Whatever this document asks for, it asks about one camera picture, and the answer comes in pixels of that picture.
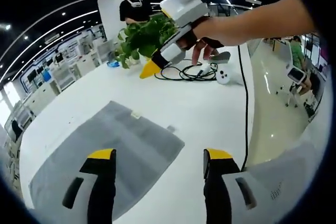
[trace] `person in green shirt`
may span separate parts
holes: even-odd
[[[300,84],[302,86],[302,89],[300,90],[299,95],[303,95],[311,89],[311,82],[310,82],[309,76],[307,74],[307,66],[306,66],[306,63],[304,61],[305,57],[302,53],[301,39],[300,39],[299,36],[294,36],[293,37],[293,39],[290,42],[290,48],[291,48],[292,55],[293,55],[293,65],[295,67],[301,69],[302,71],[306,72],[306,77],[304,78],[304,80]]]

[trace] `floor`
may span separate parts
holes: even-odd
[[[288,89],[290,79],[285,73],[285,62],[269,44],[261,42],[251,57],[255,85],[255,116],[247,166],[278,157],[294,142],[308,125],[308,116],[302,104],[285,106],[286,97],[276,95],[280,86]]]

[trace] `blue object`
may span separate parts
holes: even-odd
[[[49,81],[51,79],[51,75],[49,74],[49,72],[47,70],[42,72],[42,76],[43,76],[43,80],[45,82]]]
[[[119,62],[117,62],[117,61],[114,61],[114,62],[107,62],[107,66],[108,66],[109,68],[117,68],[117,67],[120,66],[120,64],[119,64]]]

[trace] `white pillar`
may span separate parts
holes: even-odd
[[[0,92],[1,92],[1,95],[2,95],[2,99],[5,101],[5,103],[6,103],[7,106],[9,107],[10,111],[13,111],[14,107],[13,107],[11,101],[9,100],[9,98],[8,98],[8,96],[7,96],[6,92],[5,92],[5,90],[4,90],[4,89],[1,89]]]
[[[22,83],[20,82],[19,78],[16,78],[13,81],[13,86],[14,86],[17,94],[19,95],[20,100],[23,101],[26,98],[27,93],[26,93],[25,89],[23,88]]]
[[[126,27],[120,21],[119,6],[124,0],[98,0],[98,8],[107,40],[116,39],[119,31]]]

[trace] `glass window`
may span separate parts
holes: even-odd
[[[7,83],[4,86],[4,90],[8,96],[10,103],[14,107],[15,104],[20,100],[20,96],[18,95],[16,89],[14,88],[13,83],[12,82]]]

